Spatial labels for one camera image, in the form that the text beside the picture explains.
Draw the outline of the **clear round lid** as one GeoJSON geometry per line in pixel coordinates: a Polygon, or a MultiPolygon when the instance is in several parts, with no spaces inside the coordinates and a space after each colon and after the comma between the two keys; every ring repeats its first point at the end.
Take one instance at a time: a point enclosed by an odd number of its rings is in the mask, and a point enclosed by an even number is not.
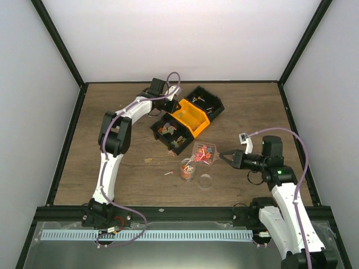
{"type": "Polygon", "coordinates": [[[202,174],[199,177],[198,184],[203,189],[208,189],[213,184],[213,179],[209,174],[202,174]]]}

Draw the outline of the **clear plastic cup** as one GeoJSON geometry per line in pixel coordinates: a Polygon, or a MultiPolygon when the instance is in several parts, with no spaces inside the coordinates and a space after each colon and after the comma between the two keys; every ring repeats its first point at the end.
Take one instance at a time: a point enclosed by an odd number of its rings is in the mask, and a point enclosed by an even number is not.
{"type": "Polygon", "coordinates": [[[196,171],[195,162],[190,158],[185,158],[180,164],[180,176],[183,180],[189,182],[194,178],[196,171]]]}

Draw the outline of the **brown slotted plastic scoop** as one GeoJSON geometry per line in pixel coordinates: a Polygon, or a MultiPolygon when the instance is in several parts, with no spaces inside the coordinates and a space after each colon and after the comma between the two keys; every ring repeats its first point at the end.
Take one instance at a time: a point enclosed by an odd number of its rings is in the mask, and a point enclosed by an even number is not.
{"type": "Polygon", "coordinates": [[[220,157],[215,144],[195,142],[192,149],[191,159],[195,163],[213,165],[213,163],[216,160],[219,160],[220,157]]]}

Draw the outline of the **yellow bin with star candies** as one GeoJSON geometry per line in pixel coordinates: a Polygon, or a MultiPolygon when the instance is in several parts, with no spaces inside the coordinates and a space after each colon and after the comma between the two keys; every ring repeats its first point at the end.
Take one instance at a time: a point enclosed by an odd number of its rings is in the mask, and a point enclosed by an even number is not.
{"type": "Polygon", "coordinates": [[[179,102],[181,108],[171,113],[171,116],[183,124],[197,138],[209,125],[210,120],[206,113],[186,99],[179,102]]]}

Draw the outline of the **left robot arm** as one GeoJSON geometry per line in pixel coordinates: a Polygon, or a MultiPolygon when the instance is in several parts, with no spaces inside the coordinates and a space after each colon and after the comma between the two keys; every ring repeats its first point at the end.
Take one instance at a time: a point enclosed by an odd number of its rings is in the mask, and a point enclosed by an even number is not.
{"type": "Polygon", "coordinates": [[[114,188],[118,168],[131,144],[132,125],[152,110],[175,112],[180,106],[174,99],[181,91],[180,82],[154,78],[134,101],[116,112],[106,112],[99,133],[101,164],[95,191],[86,209],[84,226],[109,226],[115,217],[114,188]]]}

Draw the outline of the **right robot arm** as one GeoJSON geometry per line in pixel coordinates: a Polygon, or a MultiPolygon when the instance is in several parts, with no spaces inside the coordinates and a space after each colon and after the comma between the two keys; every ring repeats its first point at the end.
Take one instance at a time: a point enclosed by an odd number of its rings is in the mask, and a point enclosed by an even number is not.
{"type": "Polygon", "coordinates": [[[293,169],[284,164],[283,142],[278,136],[264,136],[262,151],[253,154],[251,138],[239,135],[245,150],[221,152],[219,157],[235,169],[261,173],[271,197],[254,198],[249,218],[264,225],[282,256],[282,268],[336,268],[334,251],[318,237],[299,196],[299,182],[293,169]]]}

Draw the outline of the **black bin with gummy candies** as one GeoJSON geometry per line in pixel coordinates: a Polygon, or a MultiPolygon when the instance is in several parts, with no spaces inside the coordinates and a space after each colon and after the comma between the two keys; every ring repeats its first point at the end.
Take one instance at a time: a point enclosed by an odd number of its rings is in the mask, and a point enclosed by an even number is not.
{"type": "Polygon", "coordinates": [[[150,126],[150,129],[154,138],[176,155],[179,155],[194,140],[190,130],[169,113],[165,113],[150,126]]]}

